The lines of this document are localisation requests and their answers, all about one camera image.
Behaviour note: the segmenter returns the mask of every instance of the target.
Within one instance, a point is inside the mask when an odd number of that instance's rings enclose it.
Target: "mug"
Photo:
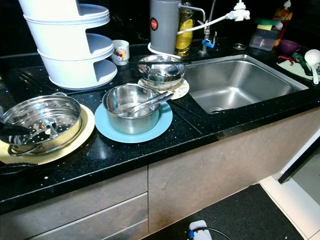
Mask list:
[[[292,54],[300,49],[301,46],[299,43],[290,40],[281,40],[279,45],[280,55],[285,57],[291,57]]]
[[[126,65],[129,61],[129,42],[125,40],[113,40],[113,53],[111,55],[112,61],[116,65]]]

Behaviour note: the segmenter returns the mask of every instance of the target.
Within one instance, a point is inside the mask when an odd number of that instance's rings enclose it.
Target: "kitchen counter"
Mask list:
[[[161,136],[142,143],[116,142],[106,138],[95,128],[88,140],[69,155],[15,175],[2,176],[0,213],[8,213],[69,193],[320,106],[320,87],[277,66],[274,52],[254,48],[237,51],[230,46],[231,44],[220,44],[217,48],[210,49],[205,56],[199,56],[198,48],[195,47],[189,59],[196,61],[247,54],[299,81],[309,89],[217,114],[205,113],[189,94],[175,100],[200,118],[170,103],[171,108],[196,126],[201,134],[175,113],[168,130]],[[145,45],[137,45],[130,48],[130,55],[133,61],[135,58],[139,59],[138,56],[149,53]],[[1,59],[1,67],[4,74],[0,97],[1,105],[5,109],[29,98],[64,92],[94,113],[108,89],[124,83],[137,83],[140,79],[136,66],[128,64],[118,66],[118,74],[110,83],[90,91],[73,92],[59,88],[49,81],[46,69],[37,54],[4,57]],[[19,71],[28,73],[37,79],[38,83],[23,82],[19,78]]]

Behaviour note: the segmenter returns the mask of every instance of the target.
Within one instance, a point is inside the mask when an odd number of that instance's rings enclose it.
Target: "black floor mat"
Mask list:
[[[204,220],[232,240],[303,240],[259,184],[227,197],[143,240],[186,240],[189,224]],[[226,240],[211,232],[212,240]]]

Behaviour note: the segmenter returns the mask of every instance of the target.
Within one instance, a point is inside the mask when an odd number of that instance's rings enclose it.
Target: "water filter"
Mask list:
[[[153,50],[174,54],[181,0],[150,0],[150,39]]]

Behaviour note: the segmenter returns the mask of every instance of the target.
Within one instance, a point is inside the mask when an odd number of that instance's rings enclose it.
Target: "steel bowl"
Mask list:
[[[113,111],[123,105],[134,107],[158,95],[153,88],[141,84],[127,83],[110,89],[102,98],[110,125],[118,132],[128,135],[151,130],[159,119],[159,104],[140,110],[133,116],[114,114]]]
[[[8,153],[41,155],[63,148],[78,135],[81,112],[80,104],[64,95],[38,96],[13,106],[3,121],[25,127],[30,134],[9,136]]]
[[[165,55],[150,55],[139,62],[180,62],[179,59]],[[185,74],[184,64],[138,64],[143,83],[156,89],[172,88],[180,83]]]

